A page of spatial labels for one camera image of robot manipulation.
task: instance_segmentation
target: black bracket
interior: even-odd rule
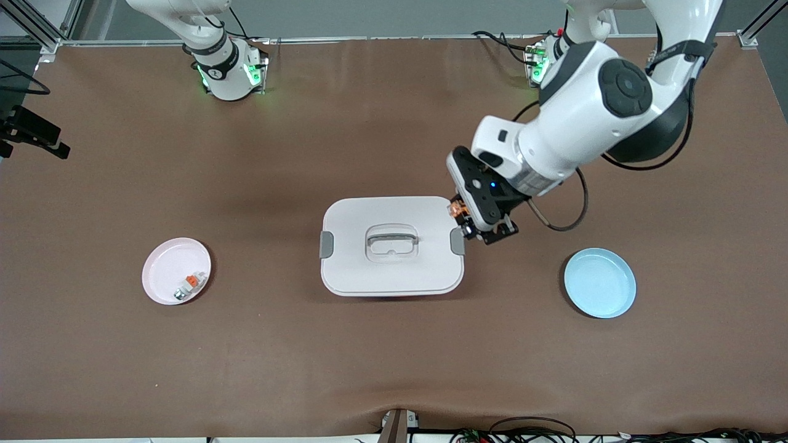
[[[518,233],[519,229],[509,218],[509,213],[530,197],[519,192],[492,168],[475,158],[468,148],[458,146],[452,151],[452,157],[465,182],[465,191],[474,199],[481,217],[485,223],[496,226],[493,231],[481,231],[465,211],[455,216],[463,236],[467,239],[479,237],[485,244],[493,244]],[[465,205],[460,195],[456,195],[452,202],[457,202],[460,207]]]
[[[71,148],[60,141],[59,127],[19,105],[11,108],[8,118],[0,119],[0,157],[11,156],[13,146],[7,142],[37,146],[63,160],[71,152]]]

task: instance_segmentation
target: light blue plate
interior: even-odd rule
[[[618,317],[635,301],[635,276],[624,259],[607,249],[584,249],[563,272],[569,298],[588,315]]]

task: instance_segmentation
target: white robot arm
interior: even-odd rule
[[[604,153],[619,162],[641,162],[669,149],[684,126],[694,81],[713,52],[724,0],[638,0],[661,30],[645,71],[597,39],[609,31],[597,19],[601,10],[635,4],[563,1],[572,19],[553,45],[567,47],[545,69],[539,115],[525,124],[485,117],[470,150],[457,147],[447,158],[459,193],[450,212],[466,238],[491,244],[516,233],[509,219],[514,207]]]
[[[126,0],[161,22],[184,41],[197,61],[206,89],[217,99],[239,100],[262,88],[268,54],[242,39],[230,38],[215,14],[231,0]]]

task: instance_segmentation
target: gray side clip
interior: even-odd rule
[[[465,255],[465,237],[463,236],[463,230],[459,226],[452,229],[448,234],[448,238],[449,244],[452,246],[452,252],[456,255]]]
[[[320,232],[320,259],[327,259],[334,253],[334,234],[329,231]]]

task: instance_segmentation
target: brown tablecloth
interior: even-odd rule
[[[398,301],[325,289],[322,215],[453,195],[446,154],[536,98],[505,48],[274,47],[267,94],[241,102],[204,95],[177,47],[60,49],[39,72],[52,95],[27,105],[71,158],[18,147],[0,167],[0,437],[364,433],[395,407],[422,426],[785,430],[788,126],[757,52],[718,41],[673,164],[594,162],[578,229],[518,209],[519,235],[468,245],[454,292]],[[638,64],[652,48],[611,44]],[[580,204],[576,179],[540,201],[555,223]],[[140,271],[178,236],[209,247],[214,273],[161,306]],[[620,318],[562,295],[563,262],[588,247],[635,272]]]

